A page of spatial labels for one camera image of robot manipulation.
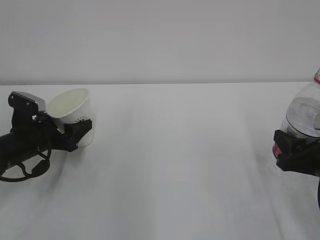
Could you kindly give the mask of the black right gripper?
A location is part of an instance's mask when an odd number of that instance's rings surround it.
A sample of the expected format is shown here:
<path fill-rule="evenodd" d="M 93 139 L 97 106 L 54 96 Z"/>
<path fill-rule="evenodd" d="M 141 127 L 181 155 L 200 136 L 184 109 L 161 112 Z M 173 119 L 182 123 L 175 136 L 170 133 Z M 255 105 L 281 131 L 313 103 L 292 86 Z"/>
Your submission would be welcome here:
<path fill-rule="evenodd" d="M 320 145 L 304 145 L 303 138 L 293 137 L 281 130 L 276 130 L 273 136 L 273 155 L 276 165 L 284 172 L 296 172 L 311 176 L 320 176 Z"/>

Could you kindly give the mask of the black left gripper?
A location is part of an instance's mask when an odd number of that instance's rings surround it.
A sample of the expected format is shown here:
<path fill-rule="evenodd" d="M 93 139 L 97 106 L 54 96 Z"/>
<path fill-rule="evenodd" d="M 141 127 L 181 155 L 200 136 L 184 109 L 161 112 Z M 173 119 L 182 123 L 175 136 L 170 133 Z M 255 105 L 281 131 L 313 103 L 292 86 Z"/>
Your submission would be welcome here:
<path fill-rule="evenodd" d="M 73 152 L 77 144 L 73 139 L 82 139 L 91 129 L 92 120 L 82 120 L 77 123 L 64 124 L 64 133 L 61 133 L 49 116 L 37 116 L 34 123 L 44 133 L 48 147 L 52 150 Z"/>

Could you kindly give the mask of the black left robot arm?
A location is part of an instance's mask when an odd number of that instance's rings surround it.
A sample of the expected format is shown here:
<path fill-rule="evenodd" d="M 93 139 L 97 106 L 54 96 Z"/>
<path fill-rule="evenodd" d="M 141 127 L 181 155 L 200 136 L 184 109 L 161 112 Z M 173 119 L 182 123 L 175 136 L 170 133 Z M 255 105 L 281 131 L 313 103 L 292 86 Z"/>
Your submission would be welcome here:
<path fill-rule="evenodd" d="M 10 133 L 0 137 L 0 173 L 34 156 L 50 161 L 53 150 L 73 152 L 80 140 L 92 129 L 91 119 L 64 124 L 64 133 L 58 130 L 53 119 L 39 113 L 29 122 L 14 124 Z"/>

